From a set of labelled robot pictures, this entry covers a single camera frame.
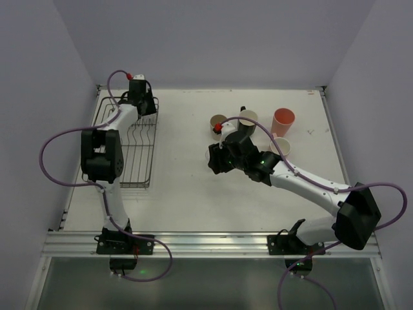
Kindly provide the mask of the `tall salmon pink cup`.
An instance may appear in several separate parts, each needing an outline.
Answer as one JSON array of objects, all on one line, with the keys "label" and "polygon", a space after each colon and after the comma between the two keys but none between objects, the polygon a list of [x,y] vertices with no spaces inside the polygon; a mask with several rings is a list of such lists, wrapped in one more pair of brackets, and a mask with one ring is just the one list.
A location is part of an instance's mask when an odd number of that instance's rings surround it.
[{"label": "tall salmon pink cup", "polygon": [[279,108],[274,112],[271,132],[283,137],[295,121],[295,114],[288,108]]}]

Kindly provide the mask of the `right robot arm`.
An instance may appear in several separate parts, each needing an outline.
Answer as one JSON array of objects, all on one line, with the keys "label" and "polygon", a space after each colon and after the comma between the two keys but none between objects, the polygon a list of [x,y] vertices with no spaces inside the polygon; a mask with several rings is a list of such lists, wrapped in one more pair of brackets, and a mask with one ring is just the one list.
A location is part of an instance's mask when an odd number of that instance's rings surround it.
[{"label": "right robot arm", "polygon": [[328,180],[313,174],[299,177],[296,167],[288,167],[278,154],[258,150],[240,131],[230,133],[222,143],[209,145],[208,153],[208,167],[214,174],[241,170],[252,181],[297,194],[329,213],[324,218],[297,221],[288,232],[293,242],[311,246],[340,241],[351,249],[362,250],[381,219],[370,189],[362,184],[351,189],[333,183],[328,191]]}]

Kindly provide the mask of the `beige cup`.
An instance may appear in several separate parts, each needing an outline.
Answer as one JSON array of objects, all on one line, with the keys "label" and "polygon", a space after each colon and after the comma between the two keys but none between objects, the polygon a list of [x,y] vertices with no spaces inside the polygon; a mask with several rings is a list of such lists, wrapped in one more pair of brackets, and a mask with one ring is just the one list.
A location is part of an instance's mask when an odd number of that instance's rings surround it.
[{"label": "beige cup", "polygon": [[212,131],[213,134],[218,135],[221,134],[222,131],[222,123],[227,119],[226,116],[222,115],[222,114],[216,114],[213,115],[210,118],[210,129]]}]

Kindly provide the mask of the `pink mug with handle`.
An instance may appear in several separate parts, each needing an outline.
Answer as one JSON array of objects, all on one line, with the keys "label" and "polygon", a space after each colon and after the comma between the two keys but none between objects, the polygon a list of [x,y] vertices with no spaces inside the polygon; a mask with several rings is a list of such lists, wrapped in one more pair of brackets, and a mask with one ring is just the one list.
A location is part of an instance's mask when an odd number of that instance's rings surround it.
[{"label": "pink mug with handle", "polygon": [[[273,139],[275,140],[275,142],[278,145],[278,148],[281,150],[282,154],[287,157],[290,152],[291,152],[291,144],[289,142],[289,140],[283,138],[283,137],[279,137],[277,134],[273,133]],[[269,150],[271,152],[273,152],[274,154],[279,154],[277,147],[273,144],[273,142],[270,142],[269,145]]]}]

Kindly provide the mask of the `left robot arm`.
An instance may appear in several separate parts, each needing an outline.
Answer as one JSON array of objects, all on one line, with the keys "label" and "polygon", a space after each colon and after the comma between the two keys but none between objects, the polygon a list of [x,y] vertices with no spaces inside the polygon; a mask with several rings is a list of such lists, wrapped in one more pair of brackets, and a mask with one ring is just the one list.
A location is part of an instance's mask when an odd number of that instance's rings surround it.
[{"label": "left robot arm", "polygon": [[114,100],[114,111],[102,123],[81,131],[81,170],[89,183],[101,193],[107,231],[130,232],[130,219],[121,195],[125,167],[122,142],[130,127],[141,118],[157,112],[152,87],[144,75],[127,75],[125,99]]}]

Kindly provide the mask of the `black mug cream inside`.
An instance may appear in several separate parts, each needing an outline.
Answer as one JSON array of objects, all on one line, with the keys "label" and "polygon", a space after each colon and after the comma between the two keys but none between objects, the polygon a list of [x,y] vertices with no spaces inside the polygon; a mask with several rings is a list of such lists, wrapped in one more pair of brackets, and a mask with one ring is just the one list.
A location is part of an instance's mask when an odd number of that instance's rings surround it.
[{"label": "black mug cream inside", "polygon": [[242,106],[240,108],[239,117],[241,117],[241,119],[238,119],[237,121],[238,131],[245,133],[247,136],[253,135],[256,129],[256,124],[251,122],[250,119],[257,122],[257,114],[253,110],[248,110],[246,106]]}]

